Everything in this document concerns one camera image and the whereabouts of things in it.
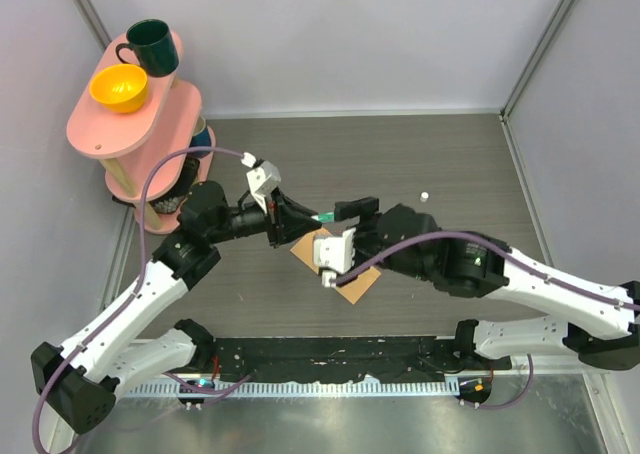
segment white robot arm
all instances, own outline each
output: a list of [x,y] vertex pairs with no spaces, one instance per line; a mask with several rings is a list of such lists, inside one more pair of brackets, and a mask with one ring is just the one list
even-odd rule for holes
[[586,364],[612,370],[640,362],[637,281],[596,284],[541,264],[502,241],[441,231],[431,216],[407,206],[385,214],[377,210],[374,198],[342,203],[338,220],[359,216],[360,222],[341,236],[314,238],[314,263],[325,287],[344,285],[375,264],[433,282],[453,296],[510,301],[548,314],[502,323],[461,321],[456,332],[461,354],[499,359],[575,353]]
[[[242,163],[251,168],[249,189],[237,206],[228,205],[222,186],[214,181],[193,186],[181,207],[180,227],[153,253],[140,289],[137,282],[131,284],[60,346],[44,342],[33,351],[36,390],[42,393],[48,386],[47,403],[78,434],[102,422],[118,399],[140,382],[182,367],[201,372],[210,363],[214,339],[190,319],[146,345],[129,345],[220,261],[216,244],[266,233],[269,244],[278,247],[321,227],[312,217],[314,211],[280,191],[280,174],[273,164],[248,153]],[[249,195],[253,201],[244,203]],[[87,342],[105,321],[106,327]],[[68,365],[54,376],[64,363]]]
[[[129,345],[220,261],[216,244],[266,233],[269,244],[278,247],[321,227],[314,211],[279,190],[275,166],[250,155],[243,163],[252,169],[247,174],[249,190],[237,207],[228,205],[216,182],[193,186],[181,207],[180,227],[153,253],[141,288],[135,290],[132,284],[59,347],[45,342],[34,350],[36,389],[43,392],[52,386],[46,402],[77,433],[102,422],[117,400],[145,379],[185,366],[202,371],[211,361],[214,339],[191,320],[178,322],[146,345]],[[243,204],[248,195],[255,202]],[[640,363],[640,336],[634,324],[640,298],[637,282],[621,287],[594,284],[540,265],[501,241],[440,231],[431,216],[406,206],[381,214],[375,198],[337,203],[334,215],[336,221],[360,220],[341,236],[314,240],[313,259],[327,287],[344,285],[375,264],[430,281],[454,296],[508,300],[549,314],[504,323],[461,321],[454,340],[460,355],[498,359],[576,352],[583,362],[605,369],[630,369]],[[83,345],[87,335],[125,303],[126,309]],[[52,381],[65,362],[69,365]]]

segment green mug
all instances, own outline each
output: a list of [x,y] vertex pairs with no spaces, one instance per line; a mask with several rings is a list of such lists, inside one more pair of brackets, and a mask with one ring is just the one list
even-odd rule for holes
[[177,69],[178,51],[166,22],[159,19],[140,21],[127,31],[127,41],[116,46],[120,62],[129,64],[120,57],[120,51],[130,49],[138,58],[140,67],[151,77],[168,76]]

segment gray wall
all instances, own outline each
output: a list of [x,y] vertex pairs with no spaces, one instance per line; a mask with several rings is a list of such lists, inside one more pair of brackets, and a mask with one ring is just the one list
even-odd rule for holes
[[160,17],[211,115],[501,108],[558,0],[92,0]]
[[[613,284],[640,279],[639,19],[638,0],[580,0],[512,117],[555,263]],[[615,381],[633,431],[640,369]]]
[[97,312],[123,208],[99,164],[66,140],[100,58],[71,0],[0,0],[0,39],[0,439],[3,452],[24,454],[36,402],[29,355]]

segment brown cardboard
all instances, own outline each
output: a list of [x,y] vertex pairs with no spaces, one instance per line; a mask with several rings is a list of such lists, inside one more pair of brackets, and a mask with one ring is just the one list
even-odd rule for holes
[[[318,274],[319,269],[313,265],[313,236],[316,234],[331,235],[331,233],[324,228],[310,232],[291,248],[291,252],[294,256],[309,266],[309,268],[311,268],[316,274]],[[378,277],[380,277],[380,271],[375,267],[371,267],[360,274],[355,281],[352,281],[343,287],[336,287],[335,290],[342,294],[342,296],[351,304],[355,304],[364,295],[364,293],[367,292],[373,283],[376,282]]]

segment cable clip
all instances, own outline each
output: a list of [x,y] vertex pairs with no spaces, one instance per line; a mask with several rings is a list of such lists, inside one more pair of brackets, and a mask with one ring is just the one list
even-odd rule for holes
[[252,168],[256,164],[256,160],[256,156],[254,156],[250,152],[245,152],[240,162],[248,168]]

